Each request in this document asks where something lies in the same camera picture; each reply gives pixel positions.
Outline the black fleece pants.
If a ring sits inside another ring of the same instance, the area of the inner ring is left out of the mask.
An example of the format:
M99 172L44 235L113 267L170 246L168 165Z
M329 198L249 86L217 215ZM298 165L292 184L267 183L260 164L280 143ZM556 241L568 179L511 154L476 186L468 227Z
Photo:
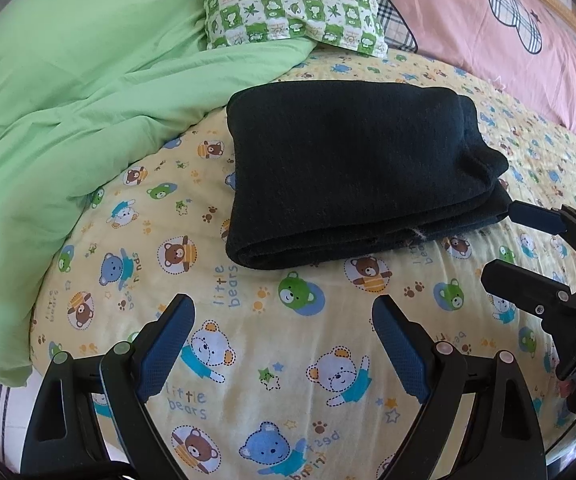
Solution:
M506 157L444 87L263 84L226 107L235 149L227 256L280 270L386 252L507 216Z

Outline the yellow bear print bedsheet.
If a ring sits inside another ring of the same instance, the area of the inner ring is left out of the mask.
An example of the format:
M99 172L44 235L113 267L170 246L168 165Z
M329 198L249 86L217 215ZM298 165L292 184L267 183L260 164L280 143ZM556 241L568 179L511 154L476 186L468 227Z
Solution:
M36 300L31 353L82 358L134 338L176 294L196 323L148 411L192 479L374 479L419 405L371 324L393 297L436 340L511 351L550 456L576 445L557 355L534 316L490 296L486 262L576 289L559 237L503 221L365 258L256 271L227 257L235 149L217 110L94 194Z

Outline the pink plaid-heart quilt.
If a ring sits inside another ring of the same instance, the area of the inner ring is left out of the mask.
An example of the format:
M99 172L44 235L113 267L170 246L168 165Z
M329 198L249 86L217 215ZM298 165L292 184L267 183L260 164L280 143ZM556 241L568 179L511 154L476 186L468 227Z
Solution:
M378 0L391 48L436 58L576 134L576 35L539 0Z

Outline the green checkered pillow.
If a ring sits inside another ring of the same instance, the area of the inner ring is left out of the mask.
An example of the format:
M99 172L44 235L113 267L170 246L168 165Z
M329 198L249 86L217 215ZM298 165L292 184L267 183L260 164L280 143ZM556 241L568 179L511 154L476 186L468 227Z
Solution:
M210 49L306 37L385 58L377 0L203 0Z

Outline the green duvet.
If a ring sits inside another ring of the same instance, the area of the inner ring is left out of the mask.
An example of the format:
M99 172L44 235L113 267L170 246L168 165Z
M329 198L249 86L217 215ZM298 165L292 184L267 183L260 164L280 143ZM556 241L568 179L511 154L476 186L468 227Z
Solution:
M12 0L0 12L0 384L32 372L33 304L88 196L314 49L211 50L202 0Z

